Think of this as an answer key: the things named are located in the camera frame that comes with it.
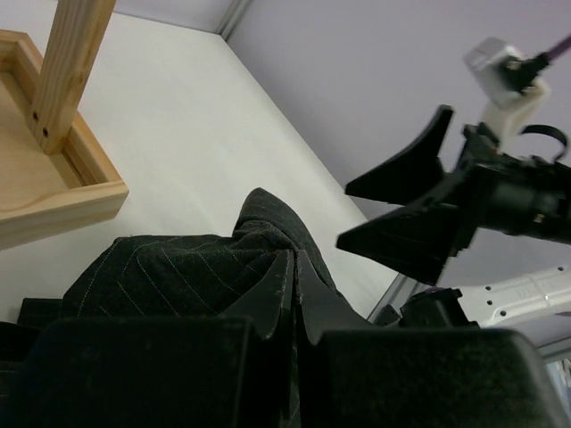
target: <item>dark pinstriped cloth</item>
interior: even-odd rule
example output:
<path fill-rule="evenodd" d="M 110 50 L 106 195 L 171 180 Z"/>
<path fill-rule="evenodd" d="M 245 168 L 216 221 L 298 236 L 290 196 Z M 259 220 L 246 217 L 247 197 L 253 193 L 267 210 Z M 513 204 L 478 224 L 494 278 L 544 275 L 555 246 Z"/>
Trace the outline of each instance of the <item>dark pinstriped cloth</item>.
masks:
<path fill-rule="evenodd" d="M 256 189 L 244 202 L 232 237 L 115 240 L 65 293 L 62 317 L 216 315 L 264 276 L 280 250 L 307 251 L 321 280 L 335 290 L 300 218 L 271 193 Z M 292 386 L 291 417 L 283 423 L 291 428 L 301 423 Z"/>

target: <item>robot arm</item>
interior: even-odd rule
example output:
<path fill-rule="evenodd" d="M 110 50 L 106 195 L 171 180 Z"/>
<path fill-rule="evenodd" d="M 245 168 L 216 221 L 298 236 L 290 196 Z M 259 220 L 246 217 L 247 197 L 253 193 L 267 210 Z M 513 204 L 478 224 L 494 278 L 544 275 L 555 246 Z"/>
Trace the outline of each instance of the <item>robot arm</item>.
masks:
<path fill-rule="evenodd" d="M 567 138 L 526 126 L 549 96 L 539 73 L 564 51 L 558 46 L 531 60 L 495 38 L 471 51 L 466 63 L 490 102 L 481 123 L 465 126 L 455 169 L 444 172 L 438 159 L 453 112 L 441 106 L 417 140 L 347 185 L 349 195 L 402 207 L 341 234 L 337 247 L 436 285 L 448 258 L 468 248 L 479 227 L 571 244 L 571 168 L 557 162 Z M 553 162 L 507 155 L 506 143 L 521 133 L 555 137 L 564 151 Z"/>
<path fill-rule="evenodd" d="M 540 317 L 571 316 L 569 266 L 460 290 L 464 313 L 482 327 L 511 327 Z"/>

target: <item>wooden post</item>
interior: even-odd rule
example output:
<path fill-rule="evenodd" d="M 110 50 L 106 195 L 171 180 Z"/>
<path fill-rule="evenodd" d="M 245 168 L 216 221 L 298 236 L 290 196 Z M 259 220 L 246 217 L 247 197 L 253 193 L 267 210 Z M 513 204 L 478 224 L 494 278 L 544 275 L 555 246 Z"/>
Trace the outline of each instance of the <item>wooden post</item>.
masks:
<path fill-rule="evenodd" d="M 60 152 L 116 0 L 59 0 L 28 127 L 46 154 Z"/>

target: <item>white table surface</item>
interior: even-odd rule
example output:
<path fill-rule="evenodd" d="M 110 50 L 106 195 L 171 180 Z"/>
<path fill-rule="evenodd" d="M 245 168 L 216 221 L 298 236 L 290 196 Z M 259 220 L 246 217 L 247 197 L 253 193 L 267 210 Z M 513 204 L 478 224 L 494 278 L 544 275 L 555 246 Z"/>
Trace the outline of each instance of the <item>white table surface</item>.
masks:
<path fill-rule="evenodd" d="M 0 0 L 0 29 L 43 53 L 55 6 Z M 335 248 L 364 216 L 220 37 L 113 14 L 79 110 L 130 195 L 114 220 L 0 251 L 0 320 L 61 298 L 118 236 L 230 235 L 255 187 L 299 214 L 361 315 L 395 278 Z"/>

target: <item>white wall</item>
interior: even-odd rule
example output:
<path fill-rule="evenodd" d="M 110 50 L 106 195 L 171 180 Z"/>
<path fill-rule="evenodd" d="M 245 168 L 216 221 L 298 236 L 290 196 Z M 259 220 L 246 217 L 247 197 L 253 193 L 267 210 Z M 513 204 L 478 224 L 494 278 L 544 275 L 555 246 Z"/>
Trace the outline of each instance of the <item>white wall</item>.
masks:
<path fill-rule="evenodd" d="M 215 32 L 232 0 L 117 0 L 115 12 Z"/>
<path fill-rule="evenodd" d="M 462 55 L 489 36 L 534 54 L 565 36 L 569 22 L 568 0 L 254 0 L 229 43 L 345 184 L 408 144 L 439 103 L 457 110 L 443 149 L 453 166 L 462 124 L 484 106 Z M 546 78 L 554 95 L 537 121 L 571 133 L 571 54 Z M 544 141 L 525 137 L 517 150 L 558 149 L 531 144 Z M 360 206 L 370 218 L 388 208 Z M 571 247 L 483 231 L 443 284 L 500 281 L 570 259 Z"/>

